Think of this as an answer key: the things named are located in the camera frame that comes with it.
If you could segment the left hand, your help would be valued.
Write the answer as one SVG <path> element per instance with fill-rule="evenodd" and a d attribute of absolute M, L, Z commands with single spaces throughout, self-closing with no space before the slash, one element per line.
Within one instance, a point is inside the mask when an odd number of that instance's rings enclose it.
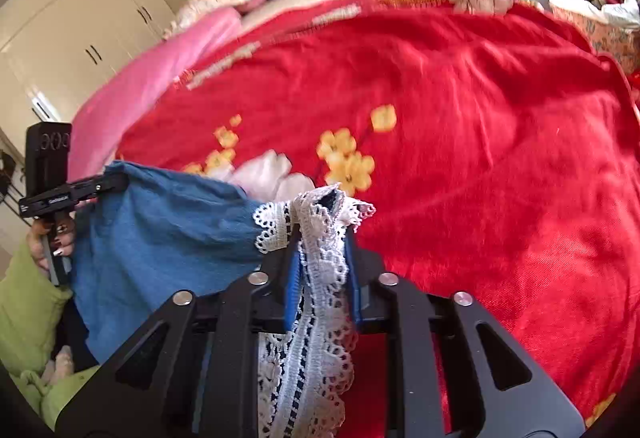
<path fill-rule="evenodd" d="M 53 256 L 70 257 L 74 251 L 75 236 L 76 224 L 70 216 L 55 222 L 36 219 L 32 223 L 26 242 L 32 260 L 45 276 L 49 274 L 49 264 L 43 243 L 49 244 Z"/>

